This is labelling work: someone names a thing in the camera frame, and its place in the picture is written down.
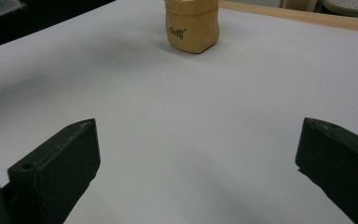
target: printed logo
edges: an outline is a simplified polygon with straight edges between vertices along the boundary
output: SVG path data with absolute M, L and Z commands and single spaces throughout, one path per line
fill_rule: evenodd
M 183 39 L 183 34 L 185 33 L 185 30 L 174 30 L 173 27 L 170 27 L 170 32 L 173 35 L 176 35 L 177 37 Z

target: tan cup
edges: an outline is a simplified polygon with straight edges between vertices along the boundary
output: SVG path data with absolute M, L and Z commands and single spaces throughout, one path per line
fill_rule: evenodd
M 165 0 L 168 41 L 189 53 L 202 53 L 219 38 L 218 0 Z

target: white table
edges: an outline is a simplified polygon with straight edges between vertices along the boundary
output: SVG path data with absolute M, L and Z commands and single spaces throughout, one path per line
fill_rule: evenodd
M 0 184 L 96 118 L 102 166 L 66 223 L 351 223 L 297 171 L 303 118 L 358 133 L 358 32 L 221 9 L 201 55 L 162 1 L 117 1 L 0 46 Z

